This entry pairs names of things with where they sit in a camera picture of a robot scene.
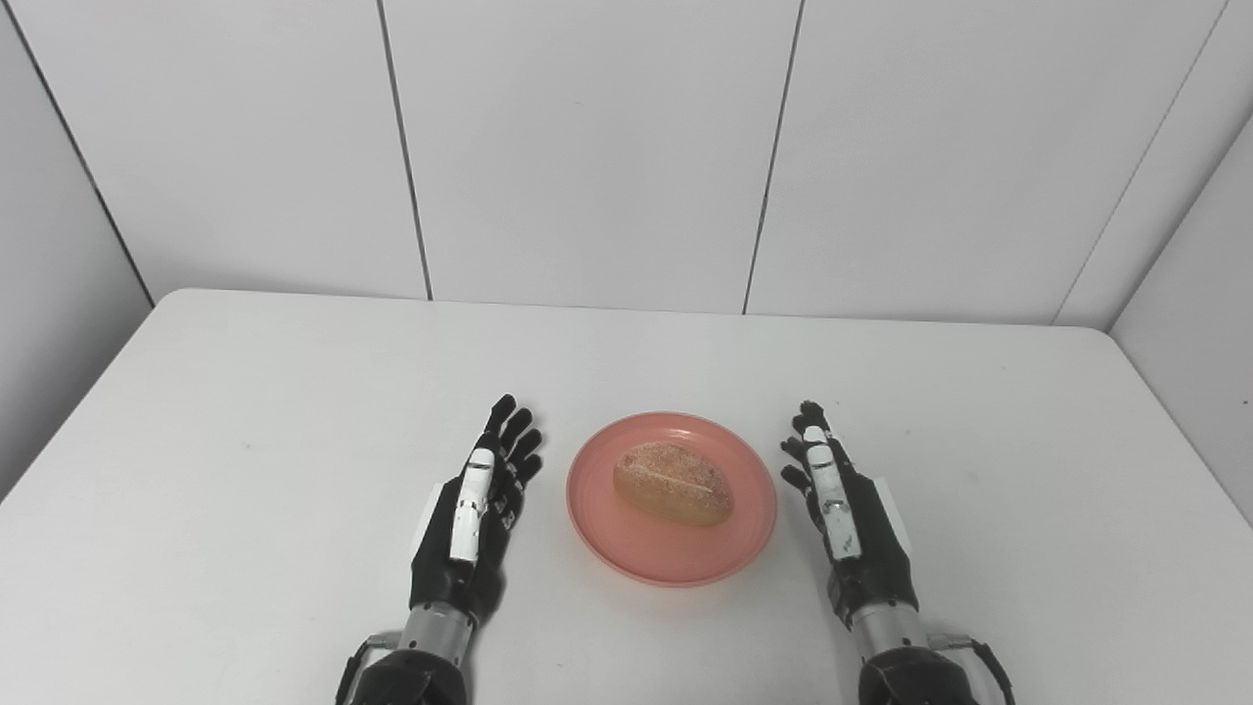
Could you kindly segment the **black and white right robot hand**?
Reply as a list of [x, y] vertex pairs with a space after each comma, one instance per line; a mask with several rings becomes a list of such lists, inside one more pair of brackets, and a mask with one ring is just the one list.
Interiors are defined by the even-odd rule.
[[836, 617], [852, 629], [855, 616], [875, 605], [917, 610], [911, 562], [873, 480], [855, 467], [818, 402], [804, 399], [792, 427], [781, 447], [794, 463], [781, 477], [801, 493], [819, 532]]

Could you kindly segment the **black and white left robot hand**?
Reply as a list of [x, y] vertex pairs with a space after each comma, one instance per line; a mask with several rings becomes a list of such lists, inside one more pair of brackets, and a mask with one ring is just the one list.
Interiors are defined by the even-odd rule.
[[462, 468], [434, 487], [411, 558], [408, 605], [447, 604], [482, 625], [504, 589], [504, 556], [544, 461], [535, 416], [512, 396], [489, 411]]

